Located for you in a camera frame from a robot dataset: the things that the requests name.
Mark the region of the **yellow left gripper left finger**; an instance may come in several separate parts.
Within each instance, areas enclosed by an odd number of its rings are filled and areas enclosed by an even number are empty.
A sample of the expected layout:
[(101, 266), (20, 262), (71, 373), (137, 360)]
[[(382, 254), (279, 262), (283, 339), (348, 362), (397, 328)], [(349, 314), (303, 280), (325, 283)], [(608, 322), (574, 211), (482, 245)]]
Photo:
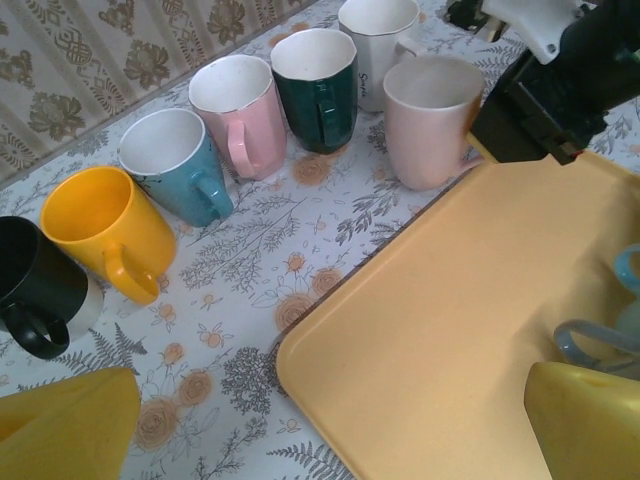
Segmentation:
[(110, 367), (1, 399), (3, 479), (117, 479), (140, 411), (133, 372)]

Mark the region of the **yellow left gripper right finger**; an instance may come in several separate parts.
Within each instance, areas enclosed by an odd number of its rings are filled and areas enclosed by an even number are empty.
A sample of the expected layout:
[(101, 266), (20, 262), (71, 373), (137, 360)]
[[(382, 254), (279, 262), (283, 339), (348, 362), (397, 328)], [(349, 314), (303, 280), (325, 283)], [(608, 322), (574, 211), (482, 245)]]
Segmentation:
[(639, 477), (639, 382), (565, 363), (538, 362), (524, 406), (551, 477)]

